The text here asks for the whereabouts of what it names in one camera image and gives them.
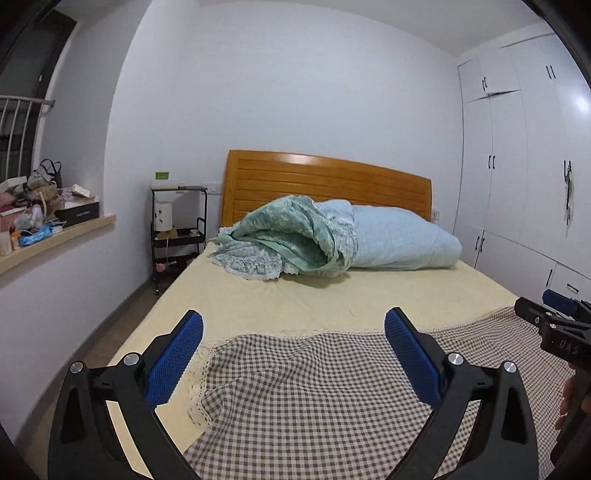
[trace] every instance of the checkered blanket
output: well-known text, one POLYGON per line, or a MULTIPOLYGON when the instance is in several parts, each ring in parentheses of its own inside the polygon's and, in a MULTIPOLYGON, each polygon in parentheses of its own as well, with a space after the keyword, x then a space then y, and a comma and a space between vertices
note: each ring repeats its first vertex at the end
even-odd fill
MULTIPOLYGON (((518 365, 545 478, 566 363, 540 349, 536 329, 512 308, 430 333, 472 364, 518 365)), ((383 333, 240 336, 216 349, 206 389, 212 423, 184 454, 204 480, 386 478, 431 412, 383 333)), ((455 468, 477 411, 471 402, 438 475, 455 468)))

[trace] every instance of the pillow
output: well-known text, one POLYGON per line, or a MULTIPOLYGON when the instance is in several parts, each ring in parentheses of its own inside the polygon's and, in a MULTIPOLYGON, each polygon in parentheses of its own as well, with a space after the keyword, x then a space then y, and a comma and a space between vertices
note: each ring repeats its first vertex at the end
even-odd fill
POLYGON ((354 225, 353 206, 347 200, 328 200, 316 204, 326 213, 328 218, 334 218, 341 222, 354 225))
POLYGON ((462 254, 456 237, 409 210, 354 206, 353 217, 359 250, 352 267, 445 268, 462 254))

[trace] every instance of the electrical socket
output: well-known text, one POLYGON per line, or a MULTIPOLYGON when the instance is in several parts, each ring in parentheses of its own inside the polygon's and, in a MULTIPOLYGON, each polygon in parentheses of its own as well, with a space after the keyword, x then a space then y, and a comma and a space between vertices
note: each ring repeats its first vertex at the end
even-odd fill
POLYGON ((221 183, 204 183, 203 186, 207 188, 207 193, 209 195, 221 195, 222 194, 222 184, 221 183))

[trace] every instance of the rolled comforter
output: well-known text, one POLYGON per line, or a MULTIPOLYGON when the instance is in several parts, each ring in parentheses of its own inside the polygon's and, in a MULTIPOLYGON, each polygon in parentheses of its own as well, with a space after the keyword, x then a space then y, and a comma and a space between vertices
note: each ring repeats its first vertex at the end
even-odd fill
POLYGON ((220 229, 212 261, 249 280, 282 272, 337 277, 353 263, 358 242, 352 222, 331 216, 311 198, 287 196, 220 229))

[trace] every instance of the wooden window ledge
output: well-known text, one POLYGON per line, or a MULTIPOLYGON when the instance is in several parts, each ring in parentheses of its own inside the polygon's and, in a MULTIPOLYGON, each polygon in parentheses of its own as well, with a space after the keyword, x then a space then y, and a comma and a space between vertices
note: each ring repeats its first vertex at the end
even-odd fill
POLYGON ((0 275, 6 270, 16 267, 18 264, 28 260, 29 258, 40 255, 53 247, 67 242, 68 240, 85 235, 93 230, 103 228, 104 226, 111 225, 112 223, 115 223, 116 219, 116 215, 106 215, 104 217, 95 218, 94 220, 88 220, 87 222, 79 223, 78 225, 63 229, 61 232, 56 233, 45 240, 41 240, 30 247, 23 247, 16 252, 12 252, 6 257, 0 257, 0 275))

